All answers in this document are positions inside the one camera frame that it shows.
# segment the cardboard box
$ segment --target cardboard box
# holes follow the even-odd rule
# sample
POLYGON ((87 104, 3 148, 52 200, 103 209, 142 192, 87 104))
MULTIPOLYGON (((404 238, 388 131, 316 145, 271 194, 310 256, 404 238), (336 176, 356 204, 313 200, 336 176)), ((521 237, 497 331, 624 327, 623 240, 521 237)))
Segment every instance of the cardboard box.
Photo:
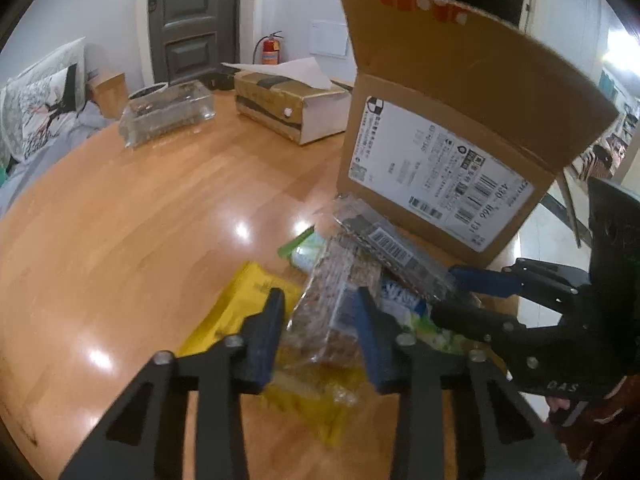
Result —
POLYGON ((351 94, 332 84, 318 90, 284 76, 236 74, 236 107, 297 144, 343 132, 351 94))
POLYGON ((120 119, 129 102, 124 74, 101 70, 96 77, 89 79, 88 85, 100 113, 108 119, 120 119))
POLYGON ((479 10, 342 4, 358 76, 338 190, 487 266, 616 109, 565 60, 479 10))

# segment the wooden table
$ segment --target wooden table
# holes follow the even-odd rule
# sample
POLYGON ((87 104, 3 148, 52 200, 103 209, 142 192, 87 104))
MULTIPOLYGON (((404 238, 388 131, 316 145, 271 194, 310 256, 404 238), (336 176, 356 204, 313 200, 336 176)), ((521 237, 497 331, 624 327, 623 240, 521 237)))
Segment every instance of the wooden table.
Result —
MULTIPOLYGON (((44 480, 243 262, 287 276, 276 248, 335 194, 342 136, 299 147, 238 116, 232 94, 216 107, 134 151, 110 126, 0 222, 0 415, 44 480)), ((512 261, 508 248, 496 266, 512 261)), ((253 480, 388 478, 393 397, 365 392, 339 449, 259 399, 242 408, 253 480)))

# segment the floor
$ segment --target floor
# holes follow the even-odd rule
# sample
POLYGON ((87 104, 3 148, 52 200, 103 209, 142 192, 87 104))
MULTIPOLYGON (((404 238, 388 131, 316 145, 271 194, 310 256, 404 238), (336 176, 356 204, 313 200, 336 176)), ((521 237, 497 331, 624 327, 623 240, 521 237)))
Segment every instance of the floor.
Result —
MULTIPOLYGON (((575 202, 577 217, 585 225, 588 225, 587 197, 572 179, 569 178, 568 180, 572 198, 575 202)), ((554 183, 549 193, 561 203, 564 203, 557 184, 554 183)), ((518 232, 518 236, 520 239, 520 256, 523 258, 569 265, 584 270, 589 267, 591 249, 585 244, 582 244, 582 247, 578 249, 570 229, 541 205, 534 209, 518 232)), ((528 327, 553 326, 558 323, 559 319, 560 315, 553 310, 529 300, 520 300, 518 320, 528 327)), ((524 396, 538 415, 542 419, 546 419, 548 407, 545 399, 529 394, 524 394, 524 396)))

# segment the door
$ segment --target door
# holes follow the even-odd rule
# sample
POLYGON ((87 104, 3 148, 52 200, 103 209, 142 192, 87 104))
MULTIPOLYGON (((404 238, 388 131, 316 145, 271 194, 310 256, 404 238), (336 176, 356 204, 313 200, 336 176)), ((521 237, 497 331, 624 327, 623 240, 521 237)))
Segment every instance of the door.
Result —
POLYGON ((148 0, 156 82, 208 84, 225 73, 220 62, 238 62, 238 9, 238 0, 148 0))

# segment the fire extinguisher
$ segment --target fire extinguisher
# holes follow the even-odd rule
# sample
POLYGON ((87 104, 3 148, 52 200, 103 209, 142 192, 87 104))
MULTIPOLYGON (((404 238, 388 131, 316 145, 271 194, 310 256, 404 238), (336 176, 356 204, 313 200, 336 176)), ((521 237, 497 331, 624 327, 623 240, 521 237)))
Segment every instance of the fire extinguisher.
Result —
POLYGON ((261 63, 263 65, 277 65, 280 63, 280 40, 284 39, 282 36, 279 36, 281 32, 281 30, 278 30, 276 32, 272 32, 270 35, 265 36, 264 38, 260 38, 260 41, 256 43, 254 48, 254 62, 255 53, 258 51, 258 47, 260 47, 260 44, 262 44, 261 63))

